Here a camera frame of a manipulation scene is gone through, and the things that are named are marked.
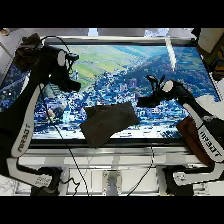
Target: screen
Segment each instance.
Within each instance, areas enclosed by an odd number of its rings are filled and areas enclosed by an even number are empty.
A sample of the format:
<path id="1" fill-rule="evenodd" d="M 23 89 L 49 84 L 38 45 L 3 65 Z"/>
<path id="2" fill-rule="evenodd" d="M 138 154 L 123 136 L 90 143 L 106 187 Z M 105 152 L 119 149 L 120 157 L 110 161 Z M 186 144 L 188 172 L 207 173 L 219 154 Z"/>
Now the screen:
<path id="1" fill-rule="evenodd" d="M 54 46 L 66 50 L 64 46 Z M 86 120 L 84 108 L 131 101 L 140 124 L 130 126 L 112 138 L 180 137 L 176 124 L 188 113 L 175 100 L 162 101 L 155 108 L 136 107 L 138 97 L 149 96 L 152 88 L 147 75 L 176 80 L 194 97 L 205 94 L 219 101 L 217 92 L 195 47 L 173 46 L 173 56 L 166 46 L 69 45 L 79 55 L 70 78 L 82 84 L 80 92 L 64 93 L 48 84 L 45 102 L 52 121 L 63 138 L 84 139 L 79 125 Z M 9 107 L 19 96 L 25 77 L 11 65 L 0 90 L 0 110 Z M 60 138 L 50 124 L 39 97 L 34 114 L 33 139 Z"/>

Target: metal bracket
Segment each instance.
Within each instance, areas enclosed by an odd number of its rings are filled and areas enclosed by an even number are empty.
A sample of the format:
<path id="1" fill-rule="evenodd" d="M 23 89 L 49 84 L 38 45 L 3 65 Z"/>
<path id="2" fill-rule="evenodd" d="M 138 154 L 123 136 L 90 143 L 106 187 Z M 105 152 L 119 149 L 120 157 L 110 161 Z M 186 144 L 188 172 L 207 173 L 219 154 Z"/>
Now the metal bracket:
<path id="1" fill-rule="evenodd" d="M 102 192 L 104 196 L 118 196 L 122 193 L 122 178 L 120 170 L 103 171 Z"/>

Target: dark cloth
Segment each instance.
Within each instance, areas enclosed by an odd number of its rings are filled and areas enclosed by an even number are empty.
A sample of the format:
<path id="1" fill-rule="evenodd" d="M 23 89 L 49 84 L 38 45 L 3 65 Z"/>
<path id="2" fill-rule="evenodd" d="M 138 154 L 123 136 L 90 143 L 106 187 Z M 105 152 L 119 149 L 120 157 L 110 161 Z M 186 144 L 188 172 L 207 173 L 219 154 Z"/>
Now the dark cloth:
<path id="1" fill-rule="evenodd" d="M 131 102 L 85 108 L 87 121 L 80 125 L 87 143 L 94 148 L 105 144 L 110 137 L 131 125 L 138 124 Z"/>
<path id="2" fill-rule="evenodd" d="M 29 71 L 39 58 L 39 52 L 34 49 L 40 43 L 40 37 L 35 33 L 29 37 L 23 37 L 22 40 L 23 43 L 15 52 L 13 64 L 21 71 Z"/>
<path id="3" fill-rule="evenodd" d="M 214 167 L 215 162 L 205 152 L 199 136 L 194 119 L 190 116 L 186 117 L 177 124 L 177 130 L 183 136 L 190 151 L 206 166 Z"/>

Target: gray cloth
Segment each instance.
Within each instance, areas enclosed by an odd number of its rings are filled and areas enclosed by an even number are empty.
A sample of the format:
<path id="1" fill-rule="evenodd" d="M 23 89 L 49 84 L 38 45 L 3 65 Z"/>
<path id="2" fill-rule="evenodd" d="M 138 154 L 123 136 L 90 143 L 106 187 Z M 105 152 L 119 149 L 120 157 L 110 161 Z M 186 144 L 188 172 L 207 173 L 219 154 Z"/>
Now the gray cloth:
<path id="1" fill-rule="evenodd" d="M 85 108 L 87 121 L 80 125 L 87 143 L 94 148 L 105 144 L 110 137 L 131 125 L 138 124 L 131 102 Z"/>

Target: logo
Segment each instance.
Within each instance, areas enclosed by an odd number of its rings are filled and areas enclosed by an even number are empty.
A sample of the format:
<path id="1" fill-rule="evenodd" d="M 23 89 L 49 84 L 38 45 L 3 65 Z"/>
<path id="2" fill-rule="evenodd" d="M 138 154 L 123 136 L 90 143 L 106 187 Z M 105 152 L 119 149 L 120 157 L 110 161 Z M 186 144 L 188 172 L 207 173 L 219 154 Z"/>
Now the logo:
<path id="1" fill-rule="evenodd" d="M 28 135 L 29 135 L 29 133 L 30 133 L 30 131 L 29 131 L 28 128 L 30 128 L 30 126 L 29 126 L 28 124 L 26 124 L 26 128 L 25 128 L 25 130 L 24 130 L 22 140 L 20 141 L 20 144 L 19 144 L 19 148 L 18 148 L 18 151 L 19 151 L 19 152 L 22 152 L 22 150 L 23 150 L 23 148 L 24 148 L 24 146 L 25 146 L 26 140 L 27 140 L 27 138 L 28 138 Z"/>
<path id="2" fill-rule="evenodd" d="M 220 154 L 220 152 L 218 151 L 218 149 L 211 143 L 211 141 L 209 140 L 209 138 L 206 136 L 205 132 L 202 131 L 200 133 L 202 140 L 205 142 L 205 144 L 208 146 L 208 148 L 210 149 L 210 151 L 215 155 L 215 156 L 222 156 L 222 154 Z"/>

